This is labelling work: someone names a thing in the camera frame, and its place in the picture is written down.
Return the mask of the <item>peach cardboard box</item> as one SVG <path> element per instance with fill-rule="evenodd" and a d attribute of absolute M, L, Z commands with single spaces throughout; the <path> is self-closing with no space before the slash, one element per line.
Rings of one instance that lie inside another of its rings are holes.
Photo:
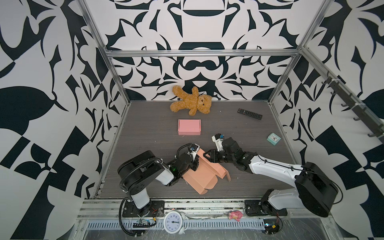
<path fill-rule="evenodd" d="M 197 170 L 190 169 L 183 175 L 183 179 L 188 185 L 200 195 L 204 195 L 208 190 L 213 189 L 218 183 L 218 178 L 224 179 L 226 177 L 229 182 L 231 181 L 228 170 L 219 163 L 209 162 L 204 157 L 204 153 L 202 149 L 198 151 L 199 166 Z"/>

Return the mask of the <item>pink cardboard box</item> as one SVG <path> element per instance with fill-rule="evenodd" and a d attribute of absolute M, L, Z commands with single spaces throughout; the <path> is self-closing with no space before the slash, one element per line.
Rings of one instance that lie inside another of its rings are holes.
<path fill-rule="evenodd" d="M 180 136 L 199 136 L 201 134 L 201 120 L 179 119 L 178 135 Z"/>

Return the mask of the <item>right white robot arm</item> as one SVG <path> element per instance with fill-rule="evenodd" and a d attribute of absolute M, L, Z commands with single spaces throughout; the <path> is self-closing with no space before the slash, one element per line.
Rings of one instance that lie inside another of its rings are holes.
<path fill-rule="evenodd" d="M 246 204 L 248 216 L 287 215 L 287 209 L 307 209 L 326 218 L 336 204 L 339 186 L 314 163 L 293 165 L 271 160 L 256 152 L 245 152 L 232 138 L 213 137 L 216 145 L 203 154 L 211 163 L 232 163 L 238 170 L 263 175 L 290 185 L 290 189 L 269 189 L 256 202 Z"/>

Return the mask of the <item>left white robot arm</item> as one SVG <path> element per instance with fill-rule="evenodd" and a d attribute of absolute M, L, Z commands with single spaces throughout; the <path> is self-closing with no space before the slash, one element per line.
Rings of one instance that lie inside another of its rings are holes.
<path fill-rule="evenodd" d="M 141 237 L 144 231 L 129 231 L 123 224 L 123 207 L 127 202 L 139 211 L 139 216 L 146 216 L 152 209 L 152 202 L 146 187 L 157 180 L 167 187 L 171 187 L 181 179 L 184 174 L 199 166 L 198 151 L 200 146 L 188 143 L 178 148 L 172 161 L 165 163 L 163 159 L 156 157 L 152 151 L 144 153 L 124 162 L 118 168 L 121 178 L 119 188 L 126 194 L 119 207 L 119 226 L 130 237 Z"/>

